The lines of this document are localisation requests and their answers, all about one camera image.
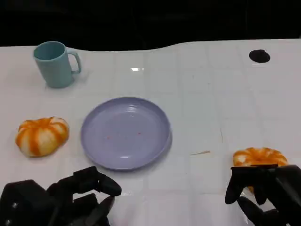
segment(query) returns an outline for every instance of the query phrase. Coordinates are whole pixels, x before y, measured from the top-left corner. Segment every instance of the mug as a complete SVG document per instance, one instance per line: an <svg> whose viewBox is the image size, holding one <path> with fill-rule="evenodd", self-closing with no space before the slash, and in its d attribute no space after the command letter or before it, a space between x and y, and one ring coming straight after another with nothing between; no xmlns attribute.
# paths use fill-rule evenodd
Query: mug
<svg viewBox="0 0 301 226"><path fill-rule="evenodd" d="M73 71L68 54L74 55L78 70ZM74 81L74 75L81 72L80 58L77 52L67 51L66 46L58 41L47 41L33 51L38 68L47 85L52 88L64 88Z"/></svg>

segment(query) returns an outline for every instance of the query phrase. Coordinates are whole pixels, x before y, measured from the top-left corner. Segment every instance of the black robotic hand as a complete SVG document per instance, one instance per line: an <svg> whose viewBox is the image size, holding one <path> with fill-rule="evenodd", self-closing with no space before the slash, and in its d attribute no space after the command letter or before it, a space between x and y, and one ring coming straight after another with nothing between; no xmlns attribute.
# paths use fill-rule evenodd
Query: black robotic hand
<svg viewBox="0 0 301 226"><path fill-rule="evenodd" d="M232 167L225 202L238 202L242 211L256 226L301 225L301 169L295 165L261 165ZM256 204L241 196L247 186L254 188L259 205L269 199L276 209L262 211Z"/></svg>
<svg viewBox="0 0 301 226"><path fill-rule="evenodd" d="M73 194L95 190L109 195L101 203L95 194L73 200ZM52 184L46 191L33 180L9 183L0 198L0 225L109 226L107 215L121 187L89 167Z"/></svg>

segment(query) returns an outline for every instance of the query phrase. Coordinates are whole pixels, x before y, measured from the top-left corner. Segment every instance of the black round object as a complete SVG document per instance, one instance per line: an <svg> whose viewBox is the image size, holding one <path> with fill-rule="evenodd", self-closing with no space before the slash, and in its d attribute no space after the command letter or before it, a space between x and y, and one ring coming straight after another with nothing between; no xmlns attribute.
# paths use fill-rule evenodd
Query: black round object
<svg viewBox="0 0 301 226"><path fill-rule="evenodd" d="M257 63L266 63L271 59L270 55L263 49L251 51L249 57Z"/></svg>

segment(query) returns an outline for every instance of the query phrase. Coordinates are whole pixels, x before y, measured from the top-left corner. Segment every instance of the table surface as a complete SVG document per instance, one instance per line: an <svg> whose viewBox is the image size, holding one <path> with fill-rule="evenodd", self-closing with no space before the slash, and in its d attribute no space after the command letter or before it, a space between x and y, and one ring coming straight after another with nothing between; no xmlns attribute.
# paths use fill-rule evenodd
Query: table surface
<svg viewBox="0 0 301 226"><path fill-rule="evenodd" d="M122 173L98 168L123 189L109 214L112 226L251 225L237 205L224 204L233 153L267 146L301 166L300 40L78 50L83 72L64 89L45 85L33 48L0 48L1 188L30 178L47 188L92 165L80 144L82 122L98 104L123 96L159 105L171 121L174 140L166 156L144 169ZM254 49L265 49L271 60L251 61ZM51 156L25 158L15 145L19 124L48 116L66 119L68 142ZM203 151L210 153L191 155Z"/></svg>

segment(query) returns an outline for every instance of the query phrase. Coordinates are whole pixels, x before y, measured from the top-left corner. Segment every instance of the purple plate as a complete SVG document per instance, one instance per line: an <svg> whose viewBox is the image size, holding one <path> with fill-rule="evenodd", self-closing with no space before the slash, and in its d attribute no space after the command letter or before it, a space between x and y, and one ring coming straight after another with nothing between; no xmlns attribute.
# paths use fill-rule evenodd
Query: purple plate
<svg viewBox="0 0 301 226"><path fill-rule="evenodd" d="M95 163L112 170L142 167L168 150L170 124L154 103L122 97L98 105L81 128L81 144Z"/></svg>

